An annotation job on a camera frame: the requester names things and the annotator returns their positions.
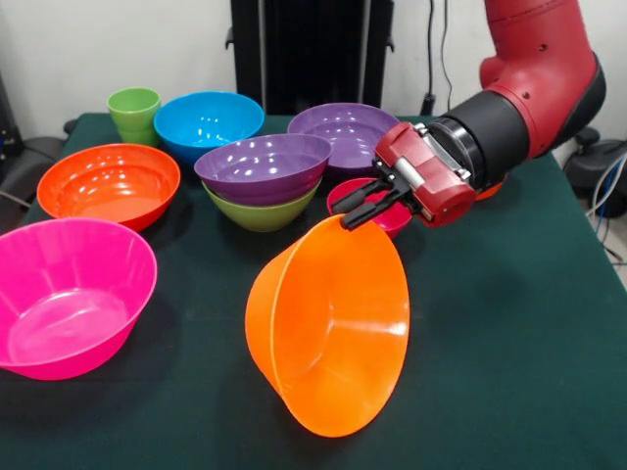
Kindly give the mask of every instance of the green bowl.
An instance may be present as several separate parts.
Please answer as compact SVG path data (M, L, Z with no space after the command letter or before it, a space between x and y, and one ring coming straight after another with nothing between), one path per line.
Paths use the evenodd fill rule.
M209 197L212 198L217 208L240 227L250 230L251 232L274 232L288 225L298 217L312 201L319 185L320 183L309 193L306 193L304 196L290 203L276 206L254 207L230 203L211 191L203 182L203 187L207 191L207 194L209 194Z

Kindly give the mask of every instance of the orange bowl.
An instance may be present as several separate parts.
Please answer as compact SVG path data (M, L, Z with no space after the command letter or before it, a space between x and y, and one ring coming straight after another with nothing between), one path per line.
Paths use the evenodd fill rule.
M503 178L503 181L501 181L500 183L497 183L494 186L486 189L483 193L479 193L479 195L477 196L477 201L485 201L486 199L490 199L493 196L495 196L499 191L501 191L501 188L503 187L503 184L506 182L506 179L507 179L507 175Z
M77 152L52 166L37 186L37 201L52 217L92 217L141 231L168 208L180 169L168 154L137 144Z
M253 361L294 418L327 438L355 433L383 409L410 334L407 277L394 244L375 222L350 232L341 216L265 266L245 316Z

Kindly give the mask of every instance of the white wall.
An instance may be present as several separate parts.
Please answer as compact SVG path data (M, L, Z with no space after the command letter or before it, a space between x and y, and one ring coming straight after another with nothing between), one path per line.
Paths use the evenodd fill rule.
M133 85L235 90L229 0L0 0L0 71L24 137L63 135Z
M627 135L625 0L580 0L609 94L595 120L604 136ZM439 37L434 29L436 112L444 111ZM450 0L446 50L457 103L479 90L481 60L494 53L483 0ZM383 108L416 114L426 91L427 0L396 0L396 54L388 56ZM235 89L229 0L0 0L0 71L25 137L61 135L65 120L106 111L109 93L158 89L164 101L198 89Z

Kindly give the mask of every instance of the stacked bowls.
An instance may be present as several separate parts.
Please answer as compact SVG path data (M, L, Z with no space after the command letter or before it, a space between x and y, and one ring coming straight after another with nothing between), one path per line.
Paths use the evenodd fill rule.
M314 197L331 144L303 134L272 134L211 150L194 164L217 207L255 232L283 228Z

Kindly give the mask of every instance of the bowl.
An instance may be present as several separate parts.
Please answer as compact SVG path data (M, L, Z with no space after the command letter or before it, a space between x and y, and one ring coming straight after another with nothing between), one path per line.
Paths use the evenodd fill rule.
M201 91L176 98L155 115L155 130L171 154L193 165L211 149L255 135L265 113L251 98Z
M317 186L330 154L331 145L320 137L267 135L214 149L194 170L231 203L272 206L294 201Z
M490 188L486 189L482 193L479 193L477 195L477 201L486 201L496 196L497 193L501 191L501 188L503 188L503 185L506 182L506 179L507 179L507 175L503 178L503 181L501 181L500 183L497 183L494 186L491 186Z
M224 200L202 183L217 208L233 222L252 232L274 232L292 222L314 198L315 186L295 201L275 206L242 206Z
M340 218L323 220L264 267L245 316L253 361L294 418L327 438L355 433L383 409L410 334L394 244L372 221L348 231Z
M381 137L399 123L378 108L359 103L330 103L309 108L289 123L289 133L327 139L333 150L329 169L335 173L373 173L372 159Z
M157 282L136 232L107 220L63 218L0 237L0 368L64 380L109 360Z
M332 207L335 202L360 189L370 181L374 181L374 178L356 178L345 181L333 188L326 198L326 208L329 213L333 214ZM365 201L367 203L379 202L387 193L387 191L381 191L380 193L371 194L365 198ZM396 203L386 212L375 217L374 221L385 230L385 233L387 233L391 239L395 239L396 236L401 233L401 230L411 222L411 219L411 211L401 203Z
M137 144L92 147L54 164L37 186L52 217L90 217L141 231L161 217L180 184L178 164Z

